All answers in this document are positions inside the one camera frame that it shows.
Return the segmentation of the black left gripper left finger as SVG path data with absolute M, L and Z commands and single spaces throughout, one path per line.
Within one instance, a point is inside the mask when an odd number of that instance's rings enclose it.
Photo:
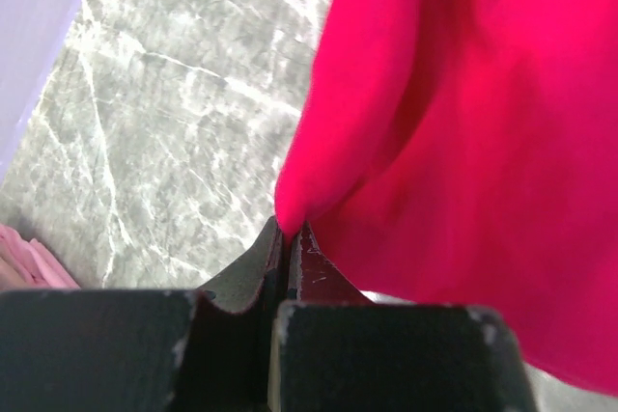
M 280 299 L 274 219 L 196 289 L 1 295 L 5 411 L 263 411 Z

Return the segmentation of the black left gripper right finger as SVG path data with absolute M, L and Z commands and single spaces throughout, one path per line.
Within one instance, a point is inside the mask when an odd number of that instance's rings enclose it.
M 376 303 L 309 226 L 272 326 L 273 411 L 532 411 L 513 332 L 479 306 Z

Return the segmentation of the crimson t shirt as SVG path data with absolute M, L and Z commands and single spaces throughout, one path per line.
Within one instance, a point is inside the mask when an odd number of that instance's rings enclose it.
M 363 289 L 617 392 L 617 0 L 333 0 L 275 189 Z

